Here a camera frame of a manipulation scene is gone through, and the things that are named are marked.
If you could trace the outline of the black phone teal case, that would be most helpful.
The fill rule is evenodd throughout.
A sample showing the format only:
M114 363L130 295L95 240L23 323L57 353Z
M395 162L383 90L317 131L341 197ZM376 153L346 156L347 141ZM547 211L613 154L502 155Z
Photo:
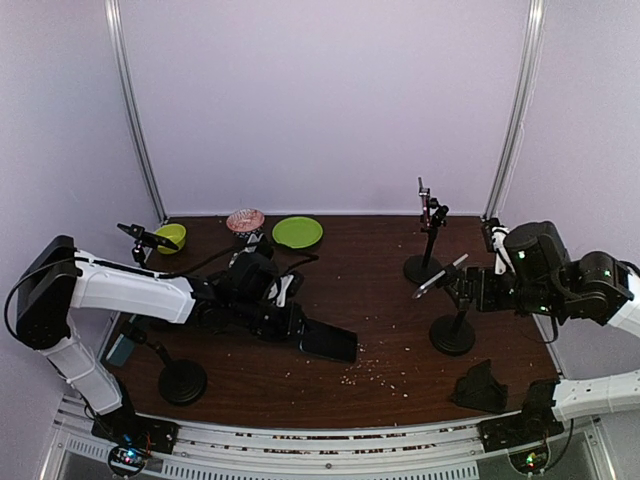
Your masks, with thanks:
M358 336L353 331L308 319L301 330L299 348L306 354L352 364L357 360Z

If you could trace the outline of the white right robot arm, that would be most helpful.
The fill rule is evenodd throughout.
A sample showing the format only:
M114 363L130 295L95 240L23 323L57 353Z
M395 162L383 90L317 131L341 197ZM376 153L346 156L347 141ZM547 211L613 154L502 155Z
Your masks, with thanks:
M492 223L493 267L446 267L444 287L455 302L480 312L512 311L547 316L558 328L568 320L586 319L601 326L639 333L639 269L603 251L572 260L556 226L529 222L506 231ZM586 380L536 380L521 411L499 427L518 443L553 436L566 421L615 413L639 405L639 372Z

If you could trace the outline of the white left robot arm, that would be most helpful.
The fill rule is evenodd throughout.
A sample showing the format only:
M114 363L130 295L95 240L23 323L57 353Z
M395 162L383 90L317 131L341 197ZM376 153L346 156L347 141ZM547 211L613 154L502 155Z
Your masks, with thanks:
M291 299L302 280L297 272L280 273L257 241L225 270L198 277L111 262L60 235L10 290L5 303L16 307L16 316L5 325L16 340L47 357L111 434L133 444L143 436L143 421L126 387L82 344L70 310L119 311L172 325L211 325L226 311L256 337L282 341L305 332L307 318Z

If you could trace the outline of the pink phone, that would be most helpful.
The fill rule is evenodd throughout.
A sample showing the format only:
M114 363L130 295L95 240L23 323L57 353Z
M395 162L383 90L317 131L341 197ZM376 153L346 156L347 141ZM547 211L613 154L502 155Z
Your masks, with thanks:
M431 228L431 221L432 221L432 216L431 216L431 210L432 210L432 206L431 206L431 202L432 202L432 198L431 198L431 190L429 187L426 187L423 183L423 180L421 177L418 177L418 185L419 185L419 197L421 199L421 203L422 203L422 213L421 213L421 217L420 217L420 221L421 221L421 231L423 233L427 233L429 231L429 229Z

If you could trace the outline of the black triangular phone stand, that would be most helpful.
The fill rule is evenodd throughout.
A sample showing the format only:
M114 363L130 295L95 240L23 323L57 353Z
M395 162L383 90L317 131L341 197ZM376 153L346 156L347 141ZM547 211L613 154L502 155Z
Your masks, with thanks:
M472 366L456 381L451 401L462 408L502 414L506 411L508 397L508 386L496 380L492 362L487 359Z

